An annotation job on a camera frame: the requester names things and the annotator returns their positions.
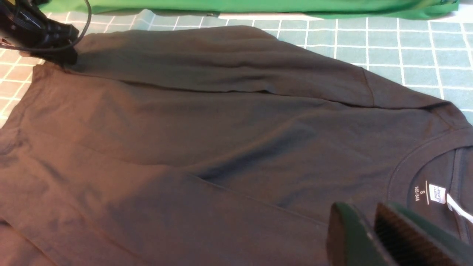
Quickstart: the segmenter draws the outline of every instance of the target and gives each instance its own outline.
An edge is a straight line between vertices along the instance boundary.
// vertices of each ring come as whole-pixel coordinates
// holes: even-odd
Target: black t-shirt
[[[250,27],[77,49],[34,67],[0,130],[2,265],[324,265],[335,201],[370,221],[399,202],[470,243],[429,200],[473,211],[473,129],[450,102]]]

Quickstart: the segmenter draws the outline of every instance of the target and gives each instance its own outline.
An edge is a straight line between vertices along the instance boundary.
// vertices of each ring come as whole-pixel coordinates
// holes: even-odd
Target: green fabric
[[[95,14],[136,9],[215,12],[305,12],[322,18],[390,16],[441,17],[458,9],[458,0],[89,0]],[[52,0],[43,12],[86,11],[83,0]]]

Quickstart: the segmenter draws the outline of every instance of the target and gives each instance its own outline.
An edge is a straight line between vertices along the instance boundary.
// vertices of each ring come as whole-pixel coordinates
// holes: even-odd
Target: size label
[[[443,187],[429,184],[430,200],[438,202],[438,203],[445,204],[445,202],[447,202],[447,200],[445,198],[445,196],[446,196],[445,191],[446,191],[446,189],[444,189]]]
[[[415,201],[420,200],[420,195],[425,194],[425,190],[421,190],[418,186],[414,187],[414,197]]]

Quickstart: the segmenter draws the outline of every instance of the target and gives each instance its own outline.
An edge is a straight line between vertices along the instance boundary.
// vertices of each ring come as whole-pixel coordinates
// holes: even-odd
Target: clothing tag
[[[436,185],[429,184],[430,200],[445,204],[445,189]]]
[[[460,205],[458,205],[458,203],[453,200],[450,194],[447,194],[447,205],[450,210],[454,209],[458,213],[458,215],[463,216],[465,219],[473,223],[473,216],[464,211],[462,207],[460,207]]]

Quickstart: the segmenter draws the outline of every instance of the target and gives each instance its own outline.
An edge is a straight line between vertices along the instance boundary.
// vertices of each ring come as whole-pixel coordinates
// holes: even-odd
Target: black cable
[[[90,21],[92,20],[92,7],[90,6],[90,3],[88,0],[84,0],[84,2],[87,5],[87,11],[88,11],[88,17],[87,17],[87,23],[84,26],[84,29],[82,30],[82,33],[80,36],[72,43],[65,45],[63,47],[58,47],[58,48],[24,48],[24,47],[16,47],[16,46],[8,46],[8,45],[0,45],[0,49],[8,49],[8,50],[15,50],[15,51],[22,51],[22,52],[29,52],[29,53],[53,53],[53,52],[60,52],[63,50],[67,50],[71,47],[74,47],[76,44],[78,44],[84,35],[86,34],[88,27],[90,25]]]

